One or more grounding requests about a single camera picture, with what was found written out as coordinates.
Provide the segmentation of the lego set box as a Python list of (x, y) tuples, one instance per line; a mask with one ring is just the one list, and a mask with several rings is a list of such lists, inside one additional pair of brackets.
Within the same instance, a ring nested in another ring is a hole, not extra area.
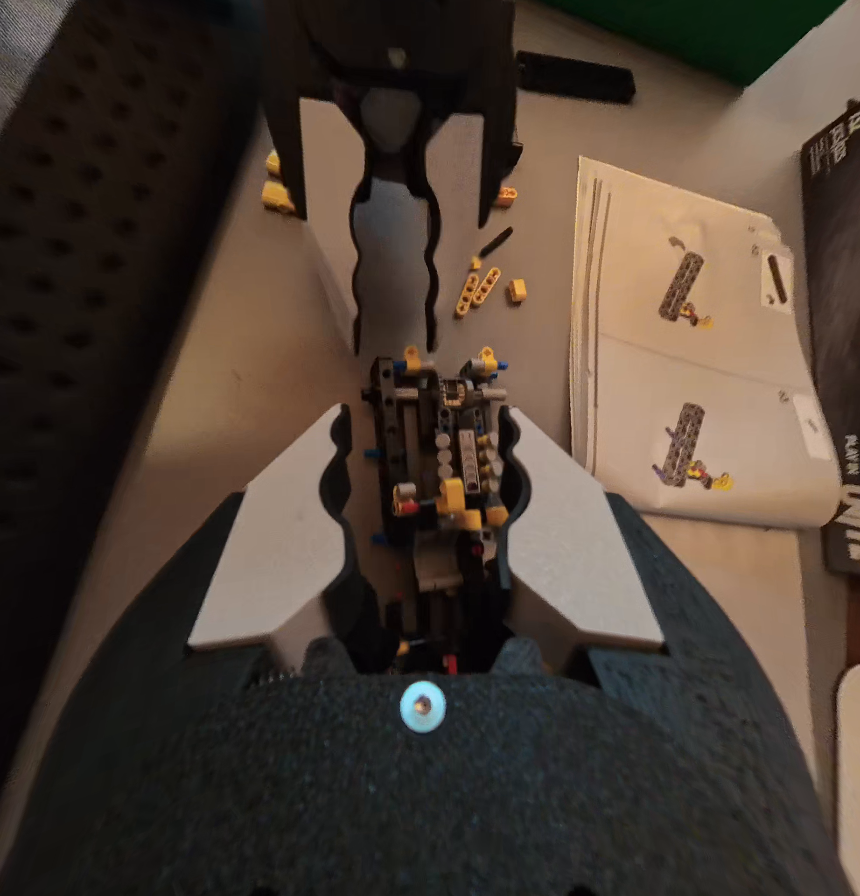
[(814, 382), (838, 454), (827, 569), (860, 576), (860, 99), (801, 150)]

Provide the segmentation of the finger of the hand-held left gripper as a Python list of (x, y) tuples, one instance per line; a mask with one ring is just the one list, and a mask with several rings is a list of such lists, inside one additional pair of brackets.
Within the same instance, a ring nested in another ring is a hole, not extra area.
[(360, 310), (354, 287), (359, 262), (354, 207), (365, 174), (364, 142), (329, 101), (302, 98), (300, 123), (309, 246), (336, 330), (356, 355)]
[(419, 273), (426, 286), (419, 300), (426, 350), (436, 350), (454, 315), (479, 224), (483, 119), (453, 114), (419, 118), (419, 198), (424, 235)]

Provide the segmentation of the black lego brick beam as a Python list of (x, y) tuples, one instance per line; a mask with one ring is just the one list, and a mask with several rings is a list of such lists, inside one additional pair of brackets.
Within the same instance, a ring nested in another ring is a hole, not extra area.
[(636, 96), (628, 68), (525, 50), (517, 51), (516, 64), (524, 91), (614, 105), (629, 105)]

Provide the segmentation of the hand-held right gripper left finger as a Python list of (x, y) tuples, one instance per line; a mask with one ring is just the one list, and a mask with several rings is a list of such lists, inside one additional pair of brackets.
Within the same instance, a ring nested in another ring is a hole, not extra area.
[(351, 494), (349, 406), (332, 405), (243, 492), (188, 645), (266, 645), (298, 670), (333, 636), (362, 673), (391, 667), (391, 631), (360, 571), (344, 510)]

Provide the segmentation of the black perforated panel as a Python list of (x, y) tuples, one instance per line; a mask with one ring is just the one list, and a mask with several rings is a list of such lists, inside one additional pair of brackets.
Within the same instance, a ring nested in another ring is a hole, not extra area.
[(0, 798), (259, 94), (258, 2), (75, 2), (0, 136)]

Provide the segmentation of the lego car chassis model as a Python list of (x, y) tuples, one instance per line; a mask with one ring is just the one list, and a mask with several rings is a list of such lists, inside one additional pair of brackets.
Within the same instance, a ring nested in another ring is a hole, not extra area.
[[(410, 476), (393, 488), (393, 512), (413, 523), (410, 546), (394, 547), (409, 561), (413, 594), (384, 610), (399, 637), (392, 670), (482, 673), (513, 635), (499, 560), (509, 511), (497, 412), (509, 365), (490, 347), (449, 376), (415, 346), (392, 359)], [(391, 546), (383, 530), (373, 541)]]

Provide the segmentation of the green plastic box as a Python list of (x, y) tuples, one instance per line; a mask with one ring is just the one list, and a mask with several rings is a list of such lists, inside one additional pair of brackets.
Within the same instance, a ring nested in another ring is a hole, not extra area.
[(546, 1), (577, 20), (747, 87), (841, 1)]

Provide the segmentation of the black lego frame subassembly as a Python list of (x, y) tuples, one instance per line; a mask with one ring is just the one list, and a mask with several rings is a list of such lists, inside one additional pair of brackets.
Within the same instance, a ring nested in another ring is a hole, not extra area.
[(385, 540), (396, 548), (411, 544), (413, 523), (393, 512), (393, 488), (410, 480), (406, 465), (404, 428), (396, 399), (394, 362), (390, 357), (374, 359), (369, 386), (363, 398), (371, 406), (376, 447), (379, 451), (379, 503)]

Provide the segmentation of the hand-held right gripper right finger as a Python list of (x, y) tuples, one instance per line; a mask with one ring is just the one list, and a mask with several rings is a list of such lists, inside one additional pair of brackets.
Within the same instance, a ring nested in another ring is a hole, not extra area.
[(504, 405), (499, 433), (507, 626), (554, 671), (579, 650), (662, 653), (663, 629), (603, 487), (522, 410)]

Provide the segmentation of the lego instruction booklet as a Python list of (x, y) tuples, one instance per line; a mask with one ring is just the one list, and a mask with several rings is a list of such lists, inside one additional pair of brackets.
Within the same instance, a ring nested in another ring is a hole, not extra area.
[(727, 612), (821, 781), (806, 554), (840, 476), (797, 326), (794, 252), (751, 200), (588, 156), (575, 186), (573, 457)]

